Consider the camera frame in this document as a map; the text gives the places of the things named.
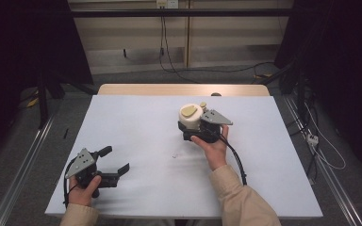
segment person's left hand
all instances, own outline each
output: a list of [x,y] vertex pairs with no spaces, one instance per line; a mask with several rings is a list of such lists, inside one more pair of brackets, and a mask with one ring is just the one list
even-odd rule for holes
[[[81,188],[76,186],[73,190],[69,193],[69,203],[91,206],[92,203],[92,193],[93,191],[98,188],[99,184],[101,183],[102,177],[97,175],[95,176],[87,188]],[[74,187],[77,185],[77,180],[75,176],[70,177],[69,188]]]

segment beige sleeve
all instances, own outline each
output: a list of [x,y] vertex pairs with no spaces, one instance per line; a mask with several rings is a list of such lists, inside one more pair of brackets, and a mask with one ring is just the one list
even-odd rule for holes
[[215,169],[210,181],[222,206],[222,225],[281,225],[269,204],[249,186],[243,186],[231,166]]
[[60,226],[68,225],[95,225],[98,220],[99,212],[88,206],[69,204],[66,213],[61,219]]

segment beige jacket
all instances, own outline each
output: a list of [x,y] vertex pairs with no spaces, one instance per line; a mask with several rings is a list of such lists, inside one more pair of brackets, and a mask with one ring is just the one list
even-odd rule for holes
[[[214,170],[210,181],[222,206],[222,225],[281,225],[267,202],[252,188],[243,186],[231,166]],[[98,214],[93,208],[69,204],[60,225],[94,225]]]

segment person's right hand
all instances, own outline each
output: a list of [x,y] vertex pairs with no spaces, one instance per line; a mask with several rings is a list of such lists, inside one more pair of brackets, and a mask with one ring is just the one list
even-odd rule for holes
[[[227,139],[227,125],[222,125],[222,135]],[[197,136],[192,136],[190,139],[205,151],[205,156],[211,170],[227,165],[225,160],[227,145],[221,140],[217,140],[215,143],[206,143]]]

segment gray carpet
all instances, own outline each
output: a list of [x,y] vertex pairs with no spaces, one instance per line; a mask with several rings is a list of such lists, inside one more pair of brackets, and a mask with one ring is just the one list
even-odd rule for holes
[[[210,68],[210,70],[239,70],[243,68],[246,68],[246,66],[219,67]],[[262,65],[256,68],[256,73],[273,73],[276,70],[270,64]],[[253,69],[234,73],[192,71],[179,74],[187,79],[205,84],[250,84],[254,81]],[[94,81],[96,89],[105,83],[191,83],[189,80],[180,78],[175,73],[163,71],[95,75]],[[64,88],[66,96],[63,100],[49,99],[50,108],[52,105],[59,105],[59,110],[32,171],[29,173],[20,196],[8,218],[7,225],[58,225],[59,223],[58,218],[48,217],[44,214],[44,211],[56,187],[56,180],[73,147],[78,130],[91,101],[90,96],[77,89],[69,86],[64,86]],[[271,83],[268,88],[280,109],[285,123],[293,121],[284,101],[284,96],[279,93],[277,83]],[[21,166],[39,125],[37,105],[30,108],[23,108],[23,105],[20,105],[20,107],[22,109],[18,111],[7,137],[3,138],[2,145],[0,146],[0,201],[6,193],[17,169]],[[346,160],[346,169],[335,170],[335,172],[362,218],[362,164],[355,158],[349,144],[343,137],[337,135],[336,128],[332,120],[327,117],[326,112],[321,108],[321,103],[317,103],[316,108],[319,112],[321,131],[340,150]],[[64,138],[66,130],[68,130],[68,133],[66,138]],[[298,128],[296,125],[292,125],[288,130],[290,133],[293,133]],[[304,168],[307,169],[311,154],[303,137],[296,135],[292,136],[291,139]],[[320,139],[320,145],[328,161],[340,166],[340,158],[323,141],[323,138]],[[311,170],[309,177],[314,178],[314,173],[314,169]],[[336,201],[320,171],[318,171],[315,181],[316,184],[312,187],[324,217],[304,220],[282,219],[282,224],[349,225],[339,207],[339,203]],[[111,222],[113,221],[100,219],[99,224],[108,225]]]

